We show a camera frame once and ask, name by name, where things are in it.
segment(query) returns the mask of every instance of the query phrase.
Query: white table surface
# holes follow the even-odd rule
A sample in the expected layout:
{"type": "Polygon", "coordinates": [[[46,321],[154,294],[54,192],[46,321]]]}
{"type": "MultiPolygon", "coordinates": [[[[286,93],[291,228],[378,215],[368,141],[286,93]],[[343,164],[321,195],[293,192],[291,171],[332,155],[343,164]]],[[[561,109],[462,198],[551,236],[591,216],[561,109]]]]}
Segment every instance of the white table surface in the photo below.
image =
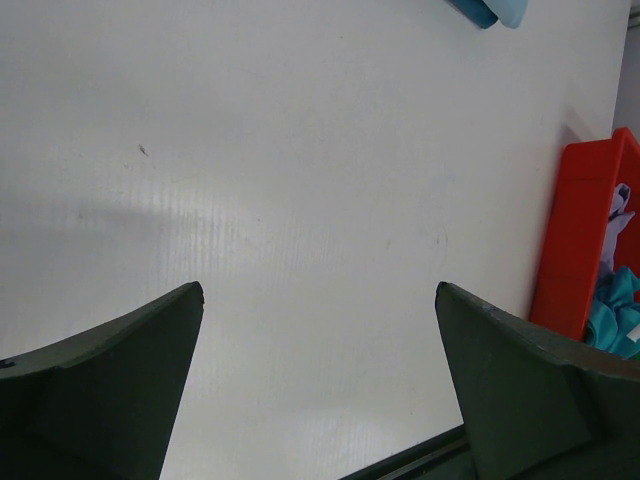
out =
{"type": "Polygon", "coordinates": [[[163,479],[335,479],[458,425],[436,285],[526,313],[629,3],[2,2],[0,357],[197,279],[163,479]]]}

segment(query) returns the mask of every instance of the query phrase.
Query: blue object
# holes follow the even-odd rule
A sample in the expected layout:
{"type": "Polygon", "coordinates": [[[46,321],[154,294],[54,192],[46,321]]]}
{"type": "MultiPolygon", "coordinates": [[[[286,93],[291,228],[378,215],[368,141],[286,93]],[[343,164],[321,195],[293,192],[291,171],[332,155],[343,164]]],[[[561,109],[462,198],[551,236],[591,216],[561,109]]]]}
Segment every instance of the blue object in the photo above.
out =
{"type": "Polygon", "coordinates": [[[498,17],[482,0],[448,0],[460,13],[478,25],[489,28],[498,21],[498,17]]]}
{"type": "Polygon", "coordinates": [[[529,0],[484,0],[500,22],[509,28],[518,28],[527,11],[529,0]]]}
{"type": "Polygon", "coordinates": [[[640,353],[640,342],[633,340],[632,333],[640,325],[640,304],[633,298],[638,290],[640,280],[628,267],[621,267],[596,288],[587,323],[587,345],[624,358],[640,353]]]}

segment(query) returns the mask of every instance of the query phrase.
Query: red container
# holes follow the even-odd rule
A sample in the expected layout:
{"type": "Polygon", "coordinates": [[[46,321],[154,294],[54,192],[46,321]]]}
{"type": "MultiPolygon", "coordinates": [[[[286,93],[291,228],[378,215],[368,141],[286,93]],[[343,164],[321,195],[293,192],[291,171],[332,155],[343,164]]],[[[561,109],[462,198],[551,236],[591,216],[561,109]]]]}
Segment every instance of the red container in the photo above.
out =
{"type": "Polygon", "coordinates": [[[627,128],[609,140],[568,145],[556,179],[530,320],[582,341],[596,285],[613,192],[631,187],[637,212],[618,237],[615,268],[640,275],[640,145],[627,128]]]}

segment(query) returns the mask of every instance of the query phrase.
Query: teal cloth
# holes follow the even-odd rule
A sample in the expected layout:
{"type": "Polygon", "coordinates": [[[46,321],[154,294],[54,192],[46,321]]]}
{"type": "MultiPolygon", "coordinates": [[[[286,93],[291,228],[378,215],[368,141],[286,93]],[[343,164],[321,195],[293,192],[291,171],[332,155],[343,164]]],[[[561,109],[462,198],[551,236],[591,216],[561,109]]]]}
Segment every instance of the teal cloth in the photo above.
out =
{"type": "Polygon", "coordinates": [[[585,343],[605,352],[631,358],[640,353],[640,342],[627,335],[640,325],[640,304],[633,299],[640,280],[621,267],[596,287],[585,343]]]}
{"type": "Polygon", "coordinates": [[[498,17],[482,0],[448,0],[460,13],[480,28],[489,28],[498,21],[498,17]]]}

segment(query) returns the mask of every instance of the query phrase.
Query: wall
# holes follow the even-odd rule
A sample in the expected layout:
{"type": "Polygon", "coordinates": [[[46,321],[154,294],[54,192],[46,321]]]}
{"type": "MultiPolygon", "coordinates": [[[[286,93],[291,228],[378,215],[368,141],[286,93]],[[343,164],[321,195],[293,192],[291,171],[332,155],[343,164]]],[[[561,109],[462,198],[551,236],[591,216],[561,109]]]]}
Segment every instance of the wall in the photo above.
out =
{"type": "Polygon", "coordinates": [[[640,138],[640,27],[627,32],[613,125],[629,127],[640,138]]]}

